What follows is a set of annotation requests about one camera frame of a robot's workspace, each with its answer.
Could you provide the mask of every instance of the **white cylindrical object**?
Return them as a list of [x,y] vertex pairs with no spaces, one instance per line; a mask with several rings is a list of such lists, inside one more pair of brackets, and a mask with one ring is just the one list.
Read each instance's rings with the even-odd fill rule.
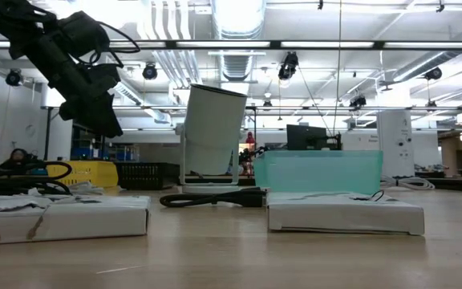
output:
[[185,168],[202,174],[225,173],[240,140],[247,96],[192,84],[184,121]]

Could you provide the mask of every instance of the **white box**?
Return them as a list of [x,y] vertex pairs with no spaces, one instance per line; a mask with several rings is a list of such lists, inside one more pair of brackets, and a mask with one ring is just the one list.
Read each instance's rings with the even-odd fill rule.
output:
[[149,197],[0,196],[0,243],[145,235]]
[[339,233],[424,234],[421,207],[383,196],[357,201],[357,193],[269,193],[269,229]]

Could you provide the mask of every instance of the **wooden table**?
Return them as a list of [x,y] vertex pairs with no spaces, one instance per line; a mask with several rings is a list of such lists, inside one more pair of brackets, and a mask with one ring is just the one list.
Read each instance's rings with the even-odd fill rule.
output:
[[265,211],[167,209],[149,235],[0,245],[0,288],[461,288],[462,193],[390,192],[424,237],[269,233]]

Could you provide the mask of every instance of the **teal plastic bin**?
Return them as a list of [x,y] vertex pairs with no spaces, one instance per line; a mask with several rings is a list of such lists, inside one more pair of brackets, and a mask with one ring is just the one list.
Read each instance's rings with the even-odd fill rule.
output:
[[268,151],[254,160],[256,185],[284,193],[372,195],[382,169],[382,151]]

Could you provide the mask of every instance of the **yellow container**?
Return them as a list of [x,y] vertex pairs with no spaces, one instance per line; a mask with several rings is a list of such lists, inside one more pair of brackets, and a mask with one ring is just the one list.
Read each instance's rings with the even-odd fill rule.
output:
[[[59,179],[64,185],[74,185],[82,181],[89,181],[98,187],[114,187],[119,182],[116,166],[109,161],[66,161],[72,167],[72,173]],[[67,168],[61,165],[48,165],[49,177],[64,174]]]

